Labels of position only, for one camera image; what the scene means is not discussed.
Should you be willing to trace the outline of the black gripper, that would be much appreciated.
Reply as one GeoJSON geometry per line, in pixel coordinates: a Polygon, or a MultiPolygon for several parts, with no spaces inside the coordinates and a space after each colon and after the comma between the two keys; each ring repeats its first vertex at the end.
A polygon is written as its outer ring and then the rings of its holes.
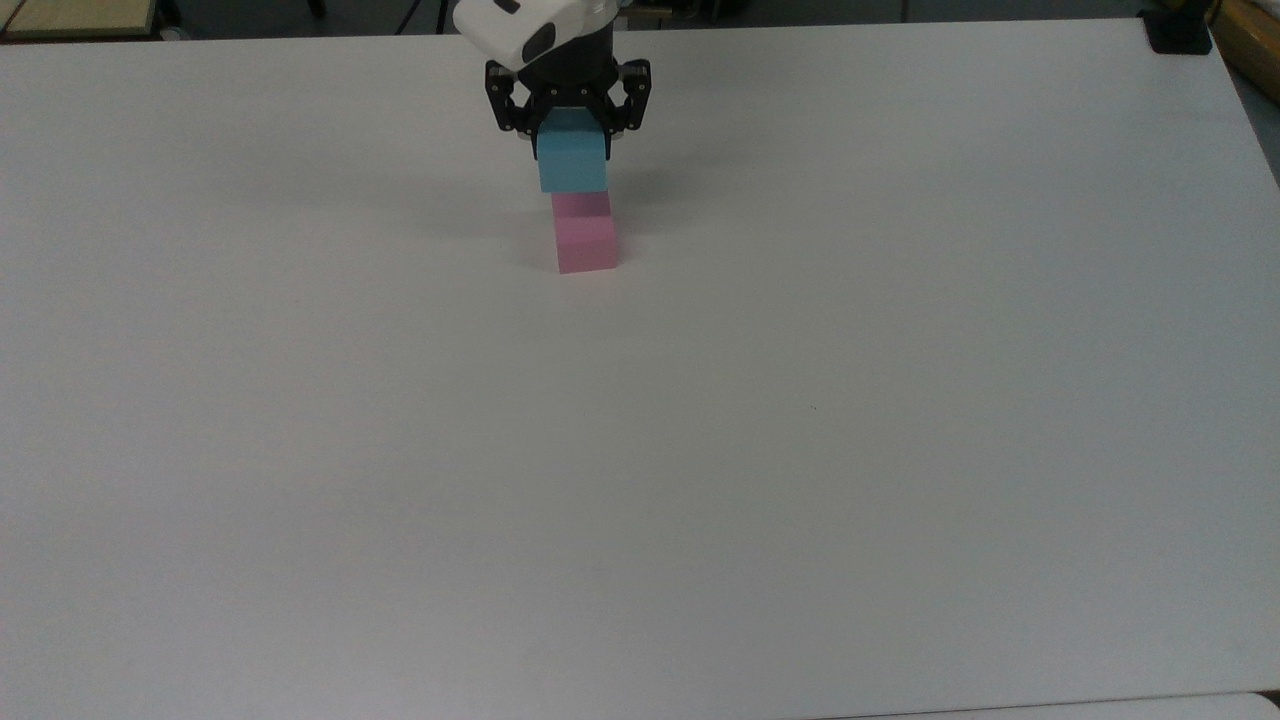
{"type": "Polygon", "coordinates": [[[605,159],[626,131],[643,126],[653,91],[646,59],[614,55],[618,8],[534,8],[520,45],[520,68],[485,63],[485,92],[503,132],[532,141],[553,106],[602,108],[605,159]]]}

